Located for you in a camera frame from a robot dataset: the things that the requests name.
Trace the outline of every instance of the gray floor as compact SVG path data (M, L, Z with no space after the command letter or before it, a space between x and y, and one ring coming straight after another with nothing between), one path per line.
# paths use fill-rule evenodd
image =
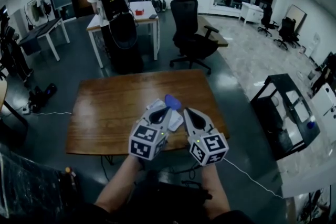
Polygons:
M172 42L175 23L171 12L160 14L161 49L157 61L152 60L150 39L141 36L139 43L145 60L144 72L171 70L169 60L177 58L178 49ZM57 62L51 50L28 57L35 72L30 79L32 87L39 85L42 89L53 82L58 91L41 112L71 112L77 89L81 80L116 76L109 60L104 57L104 69L100 69L94 55L89 36L85 31L91 17L80 18L66 23L66 29L71 43L66 44L58 31L52 34L61 60ZM138 29L145 33L146 28ZM230 70L219 52L205 60L213 69L208 83L215 95L216 101L227 124L230 139L230 150L227 159L246 171L252 178L265 187L281 194L281 177L276 161L270 151L263 130L256 115L244 94L239 81ZM187 63L177 63L173 69L187 69ZM7 101L14 108L26 104L28 92L18 78L8 77L9 84ZM29 115L27 139L19 149L13 149L23 156L55 169L63 170L66 166L75 169L80 178L84 199L94 201L101 188L106 184L100 158L97 156L66 154L65 145L70 115ZM10 115L4 118L10 126L19 123ZM111 177L121 165L124 156L115 157L115 165L109 166L104 160L108 176ZM161 153L147 169L175 171L190 168L194 159L186 150ZM217 165L219 176L226 190L232 209L239 209L249 215L256 223L286 223L286 202L274 197L235 167L223 161ZM188 174L173 176L162 172L162 180L179 183L188 179ZM196 181L200 181L199 170L196 171Z
M294 49L291 45L288 45L288 51L279 48L279 43L274 41L279 38L277 30L270 30L273 37L266 37L265 33L257 31L257 24L244 25L242 20L227 17L206 18L229 39L229 47L219 48L218 51L249 100L261 89L268 75L288 73L314 112L314 106L307 95L312 83L308 74L310 71L316 74L313 82L319 74L314 71L316 67L313 62L300 53L299 48ZM278 161L283 181L308 173L310 169L336 157L336 145L331 144L321 120L317 116L316 118L321 130L318 137L305 150Z

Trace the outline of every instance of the wooden tabletop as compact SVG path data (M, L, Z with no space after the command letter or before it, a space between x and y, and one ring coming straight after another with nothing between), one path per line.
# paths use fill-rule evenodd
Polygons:
M0 110L4 105L6 94L7 94L7 81L2 80L0 81Z
M130 2L130 8L134 14L134 19L138 23L144 23L144 22L152 22L159 20L158 17L155 19L149 19L149 17L153 14L156 14L155 8L153 7L153 4L151 1L137 1L137 2ZM136 10L144 10L143 15L137 16L135 14ZM88 27L86 28L86 31L92 31L100 29L99 26L99 16L94 15L91 22L89 23Z
M82 81L71 115L67 153L128 154L128 141L134 123L146 106L166 94L207 114L215 127L228 138L223 116L203 71L179 70L131 74ZM184 148L188 144L184 126L171 133L164 150Z

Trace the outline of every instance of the white desk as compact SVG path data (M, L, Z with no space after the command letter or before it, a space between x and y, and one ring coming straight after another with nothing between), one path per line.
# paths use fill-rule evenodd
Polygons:
M140 1L140 2L130 2L130 8L133 11L135 21L140 24L149 24L152 26L152 34L153 34L153 47L154 47L154 60L157 60L158 52L160 49L160 25L159 18L149 19L149 17L153 14L156 14L156 11L153 7L152 2L150 1ZM141 16L135 15L135 10L144 10L144 14ZM99 17L95 15L91 22L89 23L86 31L89 32L90 40L93 46L93 50L95 51L98 63L100 68L103 68L103 64L100 59L100 55L97 49L97 44L93 37L93 32L101 31L99 26Z
M263 16L264 11L259 6L242 2L239 20L241 17L244 18L244 24L246 24L246 22L260 24Z

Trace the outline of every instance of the white cable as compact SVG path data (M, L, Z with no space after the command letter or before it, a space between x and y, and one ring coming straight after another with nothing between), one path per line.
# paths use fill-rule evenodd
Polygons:
M224 158L224 160L227 161L228 163L230 163L231 165L235 166L239 171L241 171L241 172L244 173L245 175L247 175L249 179L251 179L254 183L258 184L258 185L259 185L260 187L262 187L265 191L268 191L268 192L272 193L274 196L277 196L277 197L279 197L279 198L281 198L281 199L284 199L283 197L281 197L281 196L275 194L273 191L271 191L271 190L265 188L262 184L260 184L260 183L256 182L255 180L253 180L247 172L244 172L243 170L239 169L239 167L238 167L237 165L235 165L235 164L233 164L232 162L228 161L226 158Z
M72 114L70 112L63 112L63 113L58 113L58 112L51 112L51 113L32 113L34 115L51 115L51 114L58 114L58 115L63 115L63 114Z

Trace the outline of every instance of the cabinet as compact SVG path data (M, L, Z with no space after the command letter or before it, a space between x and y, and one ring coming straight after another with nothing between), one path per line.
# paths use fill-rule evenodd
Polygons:
M264 11L260 7L249 3L242 3L239 20L240 18L244 18L244 24L246 22L260 24L263 16Z

